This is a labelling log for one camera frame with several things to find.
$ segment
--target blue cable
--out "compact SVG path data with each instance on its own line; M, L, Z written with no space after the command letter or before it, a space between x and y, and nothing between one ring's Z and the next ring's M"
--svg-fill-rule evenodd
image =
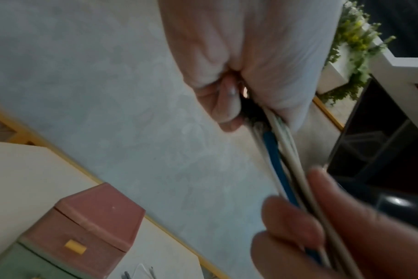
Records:
M290 186L290 183L288 182L287 175L285 174L284 169L282 168L281 160L279 158L277 138L275 137L273 132L267 131L263 133L263 141L265 148L267 149L267 152L269 154L270 162L278 176L282 188L286 192L288 201L294 206L299 207L299 203L296 199L295 193L293 192L293 189ZM305 252L307 255L310 256L310 258L312 258L318 264L321 264L322 261L317 251L312 249L306 249Z

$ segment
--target yellow edge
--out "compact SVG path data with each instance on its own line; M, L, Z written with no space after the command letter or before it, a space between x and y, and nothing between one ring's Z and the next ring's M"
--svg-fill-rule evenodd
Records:
M338 128L339 131L344 130L344 125L342 125L342 123L339 122L333 116L333 114L327 109L327 107L324 105L324 103L317 96L315 96L313 98L313 102L325 114L325 116L327 116L327 118L330 119L330 121L336 126L336 128Z
M70 165L72 165L73 167L75 167L76 169L78 169L80 172L82 172L83 174L85 174L86 176L88 176L89 178L91 178L97 184L103 183L102 180L100 180L99 178L97 178L94 175L92 175L91 173L89 173L86 169L84 169L82 166L80 166L79 164L77 164L76 162L74 162L71 158L69 158L66 154L64 154L62 151L60 151L54 145L52 145L51 143L49 143L48 141L46 141L44 138L42 138L41 136L39 136L36 132L34 132L31 129L29 129L28 127L20 124L19 122L13 120L12 118L6 116L6 114L3 113L3 112L1 112L1 111L0 111L0 122L2 122L4 125L8 126L10 129L12 129L12 130L14 130L14 131L17 132L10 139L15 140L14 137L17 135L17 137L19 138L19 140L21 142L24 142L24 140L26 139L25 143L31 142L31 143L33 143L36 146L46 147L49 150L51 150L54 153L56 153L56 155L58 155L59 157L61 157L65 161L67 161ZM210 272L212 272L215 276L217 276L220 279L230 279L229 276L227 276L224 272L222 272L220 269L218 269L214 264L212 264L207 259L205 259L201 255L199 255L194 249L192 249L191 247L189 247L182 240L180 240L177 237L175 237L173 234L171 234L164 227L160 226L151 217L149 217L148 215L145 215L145 218L147 220L149 220L150 222L152 222L154 225L156 225L159 229L161 229L162 231L164 231L167 235L169 235L170 237L172 237L173 239L175 239L181 245L183 245L184 247L186 247L194 255L196 255L198 257L198 260L200 261L200 265L202 265L207 270L209 270Z

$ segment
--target skin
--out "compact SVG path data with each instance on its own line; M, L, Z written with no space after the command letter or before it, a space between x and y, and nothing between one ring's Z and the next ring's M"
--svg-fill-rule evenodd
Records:
M418 279L418 230L356 201L320 168L307 177L365 278ZM254 237L251 255L264 278L344 278L318 266L299 249L325 244L323 228L313 216L271 196L263 203L262 219L266 231Z
M169 48L224 131L243 120L236 74L255 101L298 129L315 94L339 0L159 0Z

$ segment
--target bundle of cables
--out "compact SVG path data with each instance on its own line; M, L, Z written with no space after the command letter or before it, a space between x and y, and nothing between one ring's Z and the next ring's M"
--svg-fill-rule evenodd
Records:
M245 87L247 96L253 93ZM302 169L291 132L284 121L271 110L256 104L252 98L241 99L242 114L264 159L269 163L279 194L291 204L314 215L324 227L327 249L305 249L318 264L333 268L353 279L363 279L354 259L321 210Z

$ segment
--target potted plant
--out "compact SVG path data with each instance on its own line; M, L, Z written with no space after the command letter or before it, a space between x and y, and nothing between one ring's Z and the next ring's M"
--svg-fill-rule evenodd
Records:
M374 43L380 33L380 23L369 24L370 16L363 12L363 5L346 2L317 87L323 101L342 100L347 96L356 100L358 92L369 78L368 61L385 49L395 39L389 37L381 44Z

